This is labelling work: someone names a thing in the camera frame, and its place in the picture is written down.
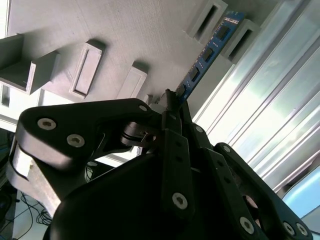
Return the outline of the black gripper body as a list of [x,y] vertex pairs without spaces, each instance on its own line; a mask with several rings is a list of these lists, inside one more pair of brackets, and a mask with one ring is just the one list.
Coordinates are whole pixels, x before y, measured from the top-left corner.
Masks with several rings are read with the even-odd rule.
[[[222,240],[210,224],[214,188],[191,167],[191,186],[182,180],[185,161],[176,156],[163,166],[152,155],[139,156],[73,191],[56,210],[46,240]],[[165,179],[173,175],[183,189]]]

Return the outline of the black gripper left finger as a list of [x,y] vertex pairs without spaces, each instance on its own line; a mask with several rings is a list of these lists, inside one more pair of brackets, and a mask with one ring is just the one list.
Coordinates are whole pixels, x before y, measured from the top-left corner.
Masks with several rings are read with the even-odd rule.
[[[10,182],[40,201],[53,218],[73,191],[138,157],[154,155],[163,166],[184,160],[181,179],[190,187],[189,142],[179,102],[167,91],[158,113],[130,98],[29,108],[19,117],[10,153]],[[183,190],[173,168],[164,175]]]

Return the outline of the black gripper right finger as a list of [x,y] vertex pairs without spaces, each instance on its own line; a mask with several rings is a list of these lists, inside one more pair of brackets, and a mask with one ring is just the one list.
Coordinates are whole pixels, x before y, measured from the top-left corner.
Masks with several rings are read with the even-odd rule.
[[182,130],[191,141],[202,187],[213,187],[219,204],[210,214],[222,240],[311,240],[303,221],[228,144],[212,145],[192,122],[187,101],[179,101]]

